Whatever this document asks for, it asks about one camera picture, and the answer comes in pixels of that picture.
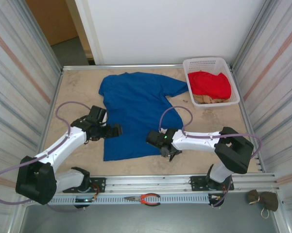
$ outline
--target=red cloth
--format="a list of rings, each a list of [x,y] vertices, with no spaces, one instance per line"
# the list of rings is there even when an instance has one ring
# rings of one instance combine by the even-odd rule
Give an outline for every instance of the red cloth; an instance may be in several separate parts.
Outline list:
[[[210,96],[213,99],[227,100],[231,96],[231,86],[227,77],[220,73],[213,75],[198,71],[188,74],[192,93],[201,96]]]

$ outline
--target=beige work surface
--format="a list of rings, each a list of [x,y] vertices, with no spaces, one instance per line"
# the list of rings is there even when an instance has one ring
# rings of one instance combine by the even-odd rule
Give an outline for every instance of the beige work surface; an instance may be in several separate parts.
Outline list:
[[[185,81],[183,69],[128,69],[128,70],[68,70],[64,72],[55,108],[66,101],[79,101],[87,106],[97,105],[104,107],[103,97],[98,94],[99,87],[104,77],[111,74],[124,72],[148,72],[163,74],[175,79]],[[192,132],[220,131],[223,126],[229,126],[240,133],[245,133],[245,125],[237,104],[214,110],[196,110],[190,100],[189,92],[170,98],[172,105],[182,105],[193,113],[193,122],[186,128]],[[59,115],[68,122],[88,114],[88,110],[77,104],[67,104],[59,110]],[[190,116],[184,109],[177,109],[183,122],[189,121]],[[52,116],[45,148],[49,147],[65,131],[63,122]],[[103,139],[82,145],[77,148],[60,166],[58,171],[65,171],[72,166],[81,167],[91,175],[173,175],[173,174],[201,174],[207,173],[209,167],[219,161],[214,153],[196,150],[185,150],[174,157],[172,162],[160,155],[146,156],[135,159],[119,161],[103,161]],[[251,161],[249,172],[257,172],[254,160]]]

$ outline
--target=wooden door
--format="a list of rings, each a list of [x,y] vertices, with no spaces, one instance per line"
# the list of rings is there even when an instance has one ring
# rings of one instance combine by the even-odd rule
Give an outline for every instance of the wooden door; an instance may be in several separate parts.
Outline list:
[[[26,2],[50,45],[78,36],[65,0]]]

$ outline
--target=pliers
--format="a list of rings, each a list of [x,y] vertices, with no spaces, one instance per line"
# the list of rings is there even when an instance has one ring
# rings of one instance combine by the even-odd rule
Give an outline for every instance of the pliers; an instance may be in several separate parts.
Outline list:
[[[148,205],[148,206],[158,206],[158,205],[161,204],[160,202],[157,202],[157,203],[147,202],[147,201],[144,200],[144,198],[146,198],[146,197],[157,197],[157,198],[160,198],[160,195],[158,195],[156,193],[147,193],[147,194],[141,195],[139,197],[126,197],[124,199],[131,200],[131,201],[140,201],[141,204],[145,204],[145,205]]]

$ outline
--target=blue t-shirt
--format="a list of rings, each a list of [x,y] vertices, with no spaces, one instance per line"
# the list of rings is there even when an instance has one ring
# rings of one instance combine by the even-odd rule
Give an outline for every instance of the blue t-shirt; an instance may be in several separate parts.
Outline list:
[[[166,96],[188,91],[187,83],[149,73],[124,73],[104,78],[99,94],[108,111],[107,124],[118,123],[122,135],[104,141],[104,161],[159,155],[146,143],[150,130],[158,131],[162,113],[172,105]],[[164,116],[162,127],[181,129],[183,122],[175,109]]]

